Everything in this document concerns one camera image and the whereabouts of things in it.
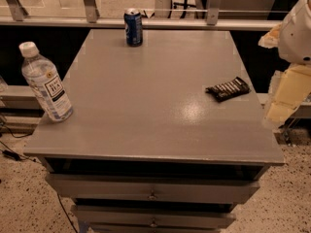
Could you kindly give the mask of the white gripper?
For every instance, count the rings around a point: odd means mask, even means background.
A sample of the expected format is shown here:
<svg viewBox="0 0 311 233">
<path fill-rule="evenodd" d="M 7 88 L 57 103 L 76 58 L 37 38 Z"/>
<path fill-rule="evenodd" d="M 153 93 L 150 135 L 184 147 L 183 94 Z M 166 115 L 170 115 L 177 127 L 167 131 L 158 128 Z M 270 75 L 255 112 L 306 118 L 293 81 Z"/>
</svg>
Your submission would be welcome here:
<svg viewBox="0 0 311 233">
<path fill-rule="evenodd" d="M 311 93 L 310 0 L 298 0 L 281 25 L 260 37 L 259 46 L 278 48 L 282 59 L 296 63 L 284 72 L 274 73 L 264 105 L 263 123 L 281 126 Z"/>
</svg>

